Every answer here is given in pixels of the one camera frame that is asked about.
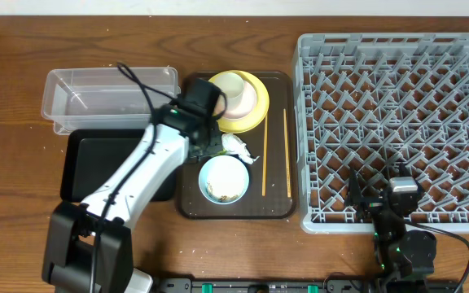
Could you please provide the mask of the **cream cup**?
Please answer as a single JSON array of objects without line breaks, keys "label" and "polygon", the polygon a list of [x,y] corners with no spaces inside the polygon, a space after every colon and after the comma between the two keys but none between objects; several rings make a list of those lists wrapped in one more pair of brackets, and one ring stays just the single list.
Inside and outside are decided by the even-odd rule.
[{"label": "cream cup", "polygon": [[244,80],[238,74],[221,72],[212,78],[212,83],[226,95],[228,107],[237,107],[240,104],[244,91]]}]

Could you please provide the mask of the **grey plastic dishwasher rack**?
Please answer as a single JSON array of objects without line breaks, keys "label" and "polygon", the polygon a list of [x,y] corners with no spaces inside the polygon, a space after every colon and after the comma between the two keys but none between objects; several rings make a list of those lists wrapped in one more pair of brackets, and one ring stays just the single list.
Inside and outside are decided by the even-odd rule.
[{"label": "grey plastic dishwasher rack", "polygon": [[292,59],[300,226],[368,234],[345,205],[399,165],[425,192],[410,220],[469,234],[469,33],[307,33]]}]

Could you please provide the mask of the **plastic wrapper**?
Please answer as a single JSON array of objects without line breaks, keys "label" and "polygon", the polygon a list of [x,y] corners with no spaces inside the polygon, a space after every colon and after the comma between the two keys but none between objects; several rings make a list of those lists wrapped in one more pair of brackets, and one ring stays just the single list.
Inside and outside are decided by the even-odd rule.
[{"label": "plastic wrapper", "polygon": [[245,164],[253,164],[259,159],[259,156],[252,157],[247,144],[233,133],[222,134],[221,144],[227,155],[236,155]]}]

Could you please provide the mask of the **yellow plate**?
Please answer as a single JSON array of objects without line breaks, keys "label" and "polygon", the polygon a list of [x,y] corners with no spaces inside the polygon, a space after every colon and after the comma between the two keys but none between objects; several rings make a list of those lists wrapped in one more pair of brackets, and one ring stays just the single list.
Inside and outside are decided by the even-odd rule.
[{"label": "yellow plate", "polygon": [[254,129],[265,119],[265,116],[267,115],[267,111],[270,106],[270,96],[268,90],[259,78],[249,72],[240,70],[229,70],[225,72],[236,73],[240,75],[245,81],[247,81],[256,91],[257,101],[254,109],[241,119],[232,120],[222,117],[217,121],[219,129],[224,133],[243,133]]}]

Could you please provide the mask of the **pink bowl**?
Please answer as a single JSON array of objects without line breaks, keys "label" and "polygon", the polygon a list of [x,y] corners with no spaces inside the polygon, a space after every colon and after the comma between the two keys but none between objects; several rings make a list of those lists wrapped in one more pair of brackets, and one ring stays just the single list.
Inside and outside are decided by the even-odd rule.
[{"label": "pink bowl", "polygon": [[[226,106],[226,112],[223,118],[237,120],[245,117],[254,109],[256,101],[256,91],[247,81],[244,81],[244,91],[240,104],[237,107]],[[220,98],[217,102],[215,111],[219,112],[222,108],[223,100]]]}]

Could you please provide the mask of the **wooden chopstick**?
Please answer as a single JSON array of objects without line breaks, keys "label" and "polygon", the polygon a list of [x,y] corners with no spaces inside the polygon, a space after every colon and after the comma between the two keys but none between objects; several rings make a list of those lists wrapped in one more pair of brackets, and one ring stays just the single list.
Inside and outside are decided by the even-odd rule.
[{"label": "wooden chopstick", "polygon": [[290,154],[289,154],[289,136],[287,127],[287,110],[283,109],[283,139],[284,139],[284,158],[286,167],[287,179],[287,197],[291,199],[291,169],[290,169]]},{"label": "wooden chopstick", "polygon": [[262,156],[262,188],[261,195],[266,195],[266,174],[267,174],[267,143],[268,143],[268,116],[264,119],[264,139],[263,139],[263,156]]}]

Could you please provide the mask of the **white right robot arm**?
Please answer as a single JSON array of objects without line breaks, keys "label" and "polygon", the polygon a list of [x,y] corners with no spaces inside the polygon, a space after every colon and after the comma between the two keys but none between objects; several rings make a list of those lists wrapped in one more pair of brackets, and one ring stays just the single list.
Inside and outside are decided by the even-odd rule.
[{"label": "white right robot arm", "polygon": [[408,230],[405,217],[418,207],[423,187],[404,164],[376,196],[365,196],[352,170],[344,204],[356,209],[359,220],[374,226],[375,257],[383,268],[369,284],[369,292],[428,292],[426,276],[434,273],[436,237],[425,230]]}]

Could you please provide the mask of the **brown serving tray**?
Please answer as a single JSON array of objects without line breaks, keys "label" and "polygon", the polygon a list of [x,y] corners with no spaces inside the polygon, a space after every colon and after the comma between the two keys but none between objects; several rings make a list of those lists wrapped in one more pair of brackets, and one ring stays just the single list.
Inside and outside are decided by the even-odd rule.
[{"label": "brown serving tray", "polygon": [[[262,197],[262,156],[264,121],[255,129],[239,137],[248,150],[259,159],[247,166],[249,186],[237,202],[227,205],[208,201],[200,192],[198,176],[203,162],[184,164],[177,171],[175,202],[177,210],[193,220],[262,220],[289,217],[297,204],[296,122],[293,110],[291,79],[283,72],[252,72],[270,95],[268,110],[268,143],[266,195]],[[291,169],[291,199],[287,197],[287,179],[284,158],[283,109],[287,110],[289,154]]]}]

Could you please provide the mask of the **clear plastic bin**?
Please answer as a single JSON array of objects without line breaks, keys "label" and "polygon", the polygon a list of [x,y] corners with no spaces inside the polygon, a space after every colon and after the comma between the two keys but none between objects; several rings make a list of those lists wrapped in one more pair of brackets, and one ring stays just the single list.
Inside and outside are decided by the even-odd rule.
[{"label": "clear plastic bin", "polygon": [[78,129],[145,129],[150,108],[137,84],[117,68],[55,69],[48,73],[42,117],[54,132]]}]

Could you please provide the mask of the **light blue bowl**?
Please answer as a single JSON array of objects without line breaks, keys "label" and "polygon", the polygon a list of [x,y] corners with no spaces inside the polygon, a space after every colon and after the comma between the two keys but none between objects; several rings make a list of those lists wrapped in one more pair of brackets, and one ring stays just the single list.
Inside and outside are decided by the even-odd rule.
[{"label": "light blue bowl", "polygon": [[220,205],[239,201],[247,192],[250,178],[245,164],[230,155],[208,160],[200,169],[199,190],[210,202]]}]

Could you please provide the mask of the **black tray bin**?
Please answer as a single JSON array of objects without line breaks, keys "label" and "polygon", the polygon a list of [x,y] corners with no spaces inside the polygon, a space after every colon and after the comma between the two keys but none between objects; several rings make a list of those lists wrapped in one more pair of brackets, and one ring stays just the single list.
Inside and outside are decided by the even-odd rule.
[{"label": "black tray bin", "polygon": [[68,137],[60,198],[81,202],[124,163],[140,142],[142,129],[78,129]]}]

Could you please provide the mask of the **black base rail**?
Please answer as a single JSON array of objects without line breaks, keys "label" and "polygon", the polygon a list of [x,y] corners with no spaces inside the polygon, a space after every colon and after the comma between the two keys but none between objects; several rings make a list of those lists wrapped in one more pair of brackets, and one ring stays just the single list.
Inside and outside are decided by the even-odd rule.
[{"label": "black base rail", "polygon": [[284,280],[191,280],[160,278],[151,288],[155,293],[375,293],[375,292],[462,292],[452,281],[400,281],[383,284],[379,280],[351,278],[340,274],[316,281]]}]

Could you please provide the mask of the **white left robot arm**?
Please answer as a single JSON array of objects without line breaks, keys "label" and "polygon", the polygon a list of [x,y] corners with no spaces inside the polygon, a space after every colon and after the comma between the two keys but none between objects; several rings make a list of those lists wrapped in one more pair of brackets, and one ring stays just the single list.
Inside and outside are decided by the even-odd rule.
[{"label": "white left robot arm", "polygon": [[208,131],[222,115],[214,106],[155,110],[139,144],[102,186],[52,212],[42,281],[66,292],[150,291],[152,276],[134,268],[132,231],[190,146],[208,145]]}]

